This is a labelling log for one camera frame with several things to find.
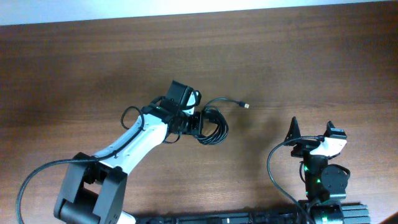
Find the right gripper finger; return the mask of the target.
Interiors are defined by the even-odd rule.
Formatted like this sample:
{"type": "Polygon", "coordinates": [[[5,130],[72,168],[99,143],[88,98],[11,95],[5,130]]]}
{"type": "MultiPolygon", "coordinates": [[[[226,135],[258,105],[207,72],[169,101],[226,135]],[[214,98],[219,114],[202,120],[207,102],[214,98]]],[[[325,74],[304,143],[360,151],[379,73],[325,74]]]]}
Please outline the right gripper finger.
{"type": "Polygon", "coordinates": [[[285,145],[286,146],[294,146],[298,143],[299,138],[301,137],[298,121],[296,117],[294,116],[291,120],[290,123],[290,128],[287,132],[287,135],[285,137],[285,145]]]}
{"type": "Polygon", "coordinates": [[[334,124],[333,124],[331,121],[327,122],[327,124],[326,124],[326,131],[325,131],[325,133],[323,134],[324,137],[331,137],[332,135],[334,135],[334,132],[335,132],[335,126],[334,126],[334,124]]]}

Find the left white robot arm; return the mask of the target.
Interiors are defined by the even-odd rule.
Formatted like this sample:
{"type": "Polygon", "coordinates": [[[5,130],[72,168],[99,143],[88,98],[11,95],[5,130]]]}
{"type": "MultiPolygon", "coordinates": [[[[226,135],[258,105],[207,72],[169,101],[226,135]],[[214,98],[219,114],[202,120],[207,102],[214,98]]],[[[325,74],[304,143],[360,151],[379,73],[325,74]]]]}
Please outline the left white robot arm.
{"type": "Polygon", "coordinates": [[[165,96],[139,110],[137,121],[114,143],[71,161],[53,215],[65,223],[135,223],[123,211],[128,175],[144,156],[170,134],[196,133],[193,120],[201,93],[173,81],[165,96]]]}

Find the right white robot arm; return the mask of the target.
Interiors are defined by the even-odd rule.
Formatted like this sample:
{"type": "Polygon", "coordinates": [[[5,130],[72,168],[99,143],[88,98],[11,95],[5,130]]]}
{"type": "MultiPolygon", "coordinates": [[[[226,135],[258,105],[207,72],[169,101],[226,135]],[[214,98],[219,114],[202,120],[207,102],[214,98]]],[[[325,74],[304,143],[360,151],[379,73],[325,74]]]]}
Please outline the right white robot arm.
{"type": "Polygon", "coordinates": [[[292,146],[292,157],[302,158],[300,176],[305,183],[306,200],[297,214],[297,223],[343,223],[341,201],[346,198],[350,171],[329,161],[340,155],[347,143],[343,129],[329,121],[324,134],[314,140],[304,138],[296,117],[290,123],[285,138],[292,146]]]}

